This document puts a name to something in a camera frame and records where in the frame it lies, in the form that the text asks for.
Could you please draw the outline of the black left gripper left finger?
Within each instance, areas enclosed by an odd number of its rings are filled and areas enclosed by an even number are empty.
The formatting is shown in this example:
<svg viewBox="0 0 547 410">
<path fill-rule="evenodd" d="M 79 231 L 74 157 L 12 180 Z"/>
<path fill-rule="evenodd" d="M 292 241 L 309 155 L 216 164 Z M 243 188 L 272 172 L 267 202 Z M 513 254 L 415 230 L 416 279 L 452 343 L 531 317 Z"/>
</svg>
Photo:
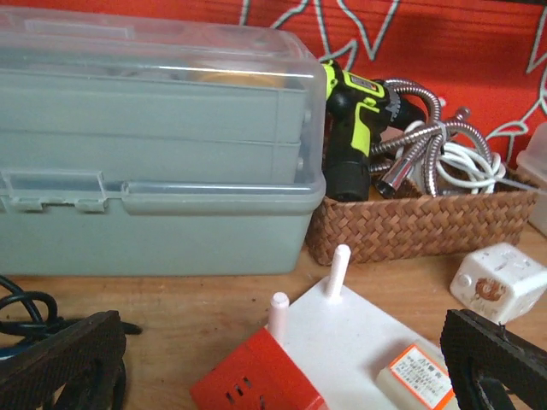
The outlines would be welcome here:
<svg viewBox="0 0 547 410">
<path fill-rule="evenodd" d="M 1 408 L 118 409 L 125 351 L 119 313 L 94 313 L 1 362 Z"/>
</svg>

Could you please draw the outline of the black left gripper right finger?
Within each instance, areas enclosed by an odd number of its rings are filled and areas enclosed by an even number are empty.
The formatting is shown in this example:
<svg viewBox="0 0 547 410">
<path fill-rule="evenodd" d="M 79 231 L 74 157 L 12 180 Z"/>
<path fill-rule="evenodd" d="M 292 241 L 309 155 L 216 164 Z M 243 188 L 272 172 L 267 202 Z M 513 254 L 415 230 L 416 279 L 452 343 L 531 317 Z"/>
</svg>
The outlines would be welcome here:
<svg viewBox="0 0 547 410">
<path fill-rule="evenodd" d="M 546 408 L 546 352 L 468 309 L 447 311 L 440 347 L 460 409 Z"/>
</svg>

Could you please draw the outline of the translucent box with warning label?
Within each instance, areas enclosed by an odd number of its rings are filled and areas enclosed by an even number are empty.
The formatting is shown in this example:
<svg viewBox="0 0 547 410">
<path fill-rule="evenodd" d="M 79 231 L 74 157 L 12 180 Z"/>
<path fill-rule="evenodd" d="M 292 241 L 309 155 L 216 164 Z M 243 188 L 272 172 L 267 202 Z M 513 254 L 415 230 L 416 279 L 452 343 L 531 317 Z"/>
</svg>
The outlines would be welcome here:
<svg viewBox="0 0 547 410">
<path fill-rule="evenodd" d="M 422 340 L 399 353 L 375 382 L 397 409 L 459 409 L 440 350 Z"/>
</svg>

